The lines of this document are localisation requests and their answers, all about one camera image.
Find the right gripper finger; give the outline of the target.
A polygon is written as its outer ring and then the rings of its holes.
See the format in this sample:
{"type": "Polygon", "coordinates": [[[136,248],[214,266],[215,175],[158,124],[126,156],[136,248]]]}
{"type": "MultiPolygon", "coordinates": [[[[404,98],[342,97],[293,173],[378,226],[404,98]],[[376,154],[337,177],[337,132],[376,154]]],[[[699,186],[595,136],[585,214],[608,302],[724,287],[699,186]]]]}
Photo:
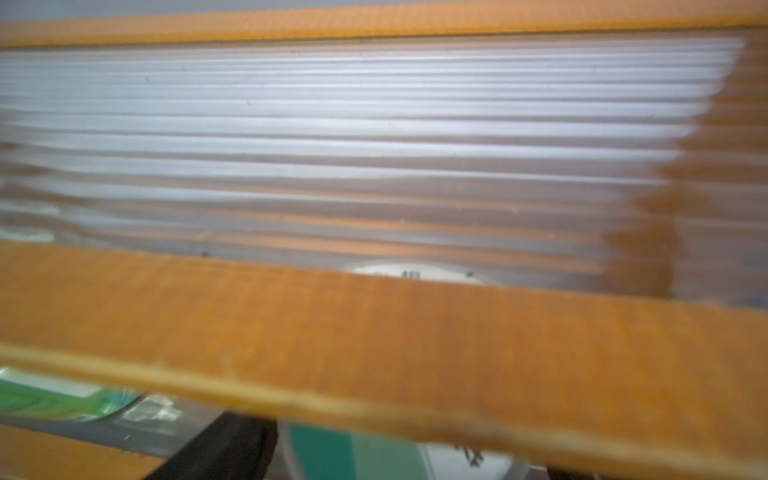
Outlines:
{"type": "Polygon", "coordinates": [[[261,480],[278,441],[278,425],[226,411],[146,480],[261,480]]]}

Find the strawberry seed can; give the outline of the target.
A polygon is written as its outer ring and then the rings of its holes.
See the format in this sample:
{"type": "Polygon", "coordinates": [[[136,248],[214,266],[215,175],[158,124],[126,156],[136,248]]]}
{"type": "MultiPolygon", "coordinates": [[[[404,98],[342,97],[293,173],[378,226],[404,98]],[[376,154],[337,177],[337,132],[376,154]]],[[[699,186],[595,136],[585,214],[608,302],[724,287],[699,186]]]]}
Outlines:
{"type": "Polygon", "coordinates": [[[289,422],[279,433],[292,479],[524,479],[530,471],[505,454],[440,443],[289,422]]]}

